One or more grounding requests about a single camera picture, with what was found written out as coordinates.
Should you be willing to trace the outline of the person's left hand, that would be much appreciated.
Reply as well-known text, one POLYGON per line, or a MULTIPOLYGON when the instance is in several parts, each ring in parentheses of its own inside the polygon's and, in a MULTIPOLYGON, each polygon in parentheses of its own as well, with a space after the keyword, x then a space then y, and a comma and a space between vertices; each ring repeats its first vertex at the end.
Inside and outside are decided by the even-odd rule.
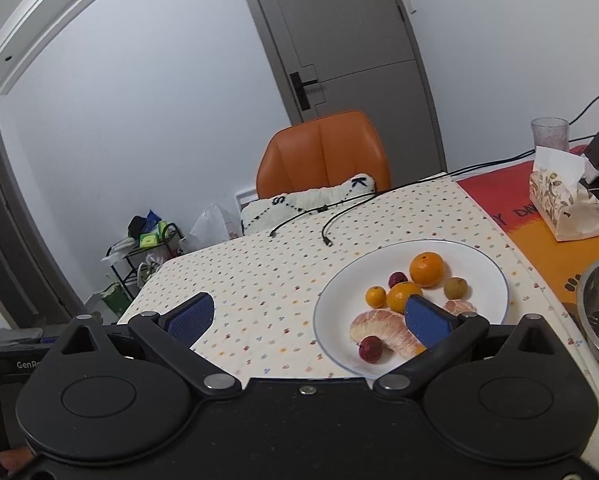
POLYGON ((10 474, 22 470, 33 458, 30 449, 26 446, 0 452, 0 464, 10 474))

